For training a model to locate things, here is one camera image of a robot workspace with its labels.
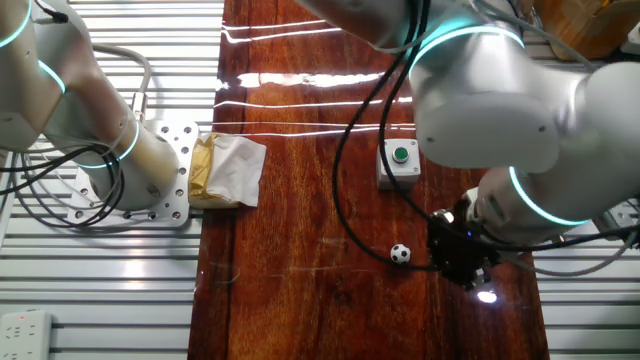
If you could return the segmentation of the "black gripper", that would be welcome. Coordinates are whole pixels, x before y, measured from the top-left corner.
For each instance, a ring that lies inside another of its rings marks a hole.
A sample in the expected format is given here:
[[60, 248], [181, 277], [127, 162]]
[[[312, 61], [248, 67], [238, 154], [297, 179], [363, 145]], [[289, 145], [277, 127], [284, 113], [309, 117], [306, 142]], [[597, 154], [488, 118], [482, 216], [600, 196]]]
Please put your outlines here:
[[492, 284], [490, 270], [499, 264], [499, 254], [476, 238], [452, 212], [435, 212], [432, 219], [428, 249], [432, 263], [443, 270], [442, 276], [464, 290], [487, 290]]

